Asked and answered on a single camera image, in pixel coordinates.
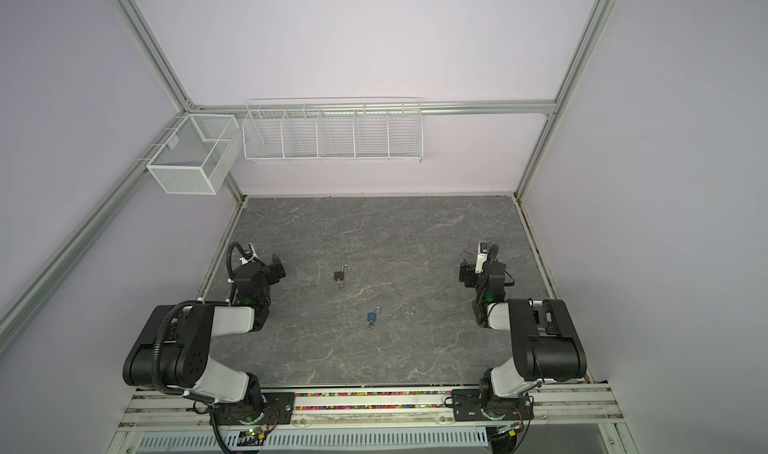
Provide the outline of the black padlock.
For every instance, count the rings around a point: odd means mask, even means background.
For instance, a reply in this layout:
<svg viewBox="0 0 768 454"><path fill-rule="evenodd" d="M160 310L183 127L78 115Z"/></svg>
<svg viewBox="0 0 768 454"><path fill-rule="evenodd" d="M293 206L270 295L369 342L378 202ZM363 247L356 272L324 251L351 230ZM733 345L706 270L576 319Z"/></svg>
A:
<svg viewBox="0 0 768 454"><path fill-rule="evenodd" d="M350 271L351 271L350 266L348 264L343 264L339 270L333 273L334 282L337 283L337 281L343 281L344 283L346 273Z"/></svg>

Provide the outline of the blue padlock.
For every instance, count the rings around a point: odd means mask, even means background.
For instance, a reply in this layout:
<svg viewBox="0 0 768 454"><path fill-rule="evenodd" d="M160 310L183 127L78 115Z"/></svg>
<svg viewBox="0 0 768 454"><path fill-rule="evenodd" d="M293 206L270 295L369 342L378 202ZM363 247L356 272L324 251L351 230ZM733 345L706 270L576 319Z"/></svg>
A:
<svg viewBox="0 0 768 454"><path fill-rule="evenodd" d="M375 307L373 311L367 313L367 322L373 322L376 323L378 316L381 314L381 308L379 306Z"/></svg>

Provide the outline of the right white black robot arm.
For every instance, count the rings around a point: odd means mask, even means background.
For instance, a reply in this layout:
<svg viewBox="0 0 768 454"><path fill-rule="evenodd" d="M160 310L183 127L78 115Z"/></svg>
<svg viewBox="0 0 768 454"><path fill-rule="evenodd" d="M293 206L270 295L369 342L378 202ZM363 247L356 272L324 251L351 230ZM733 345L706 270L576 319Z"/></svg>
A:
<svg viewBox="0 0 768 454"><path fill-rule="evenodd" d="M511 357L490 368L479 383L479 408L492 418L531 406L530 392L548 381L584 379L587 358L564 301L506 297L514 285L499 246L478 244L476 260L460 264L459 281L475 291L472 303L481 328L509 334Z"/></svg>

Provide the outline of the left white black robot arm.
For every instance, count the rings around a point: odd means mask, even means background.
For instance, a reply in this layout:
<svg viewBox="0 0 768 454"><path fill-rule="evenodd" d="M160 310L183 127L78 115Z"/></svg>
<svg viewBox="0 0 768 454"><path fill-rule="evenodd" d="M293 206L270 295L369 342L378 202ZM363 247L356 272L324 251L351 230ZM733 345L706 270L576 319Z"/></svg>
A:
<svg viewBox="0 0 768 454"><path fill-rule="evenodd" d="M225 258L228 297L154 308L124 361L125 384L209 406L263 411L265 400L257 376L214 360L211 341L263 329L272 304L271 287L286 271L277 255L265 262L252 246L236 241L228 245Z"/></svg>

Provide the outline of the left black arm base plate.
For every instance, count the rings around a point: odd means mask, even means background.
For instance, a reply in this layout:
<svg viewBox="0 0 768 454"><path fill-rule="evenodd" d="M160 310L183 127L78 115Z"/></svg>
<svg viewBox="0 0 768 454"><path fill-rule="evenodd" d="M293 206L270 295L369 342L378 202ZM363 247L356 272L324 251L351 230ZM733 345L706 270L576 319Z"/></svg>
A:
<svg viewBox="0 0 768 454"><path fill-rule="evenodd" d="M285 425L291 423L296 401L295 391L268 391L261 394L258 406L248 400L215 404L211 409L220 426Z"/></svg>

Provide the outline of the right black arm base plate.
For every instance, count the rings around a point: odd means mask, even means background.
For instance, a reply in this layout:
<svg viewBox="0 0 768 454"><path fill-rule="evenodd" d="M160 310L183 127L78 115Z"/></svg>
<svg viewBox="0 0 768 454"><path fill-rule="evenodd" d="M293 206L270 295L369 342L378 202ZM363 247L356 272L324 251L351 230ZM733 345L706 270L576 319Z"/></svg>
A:
<svg viewBox="0 0 768 454"><path fill-rule="evenodd" d="M479 388L453 389L445 398L458 422L469 421L528 421L534 418L530 397L501 398L483 394Z"/></svg>

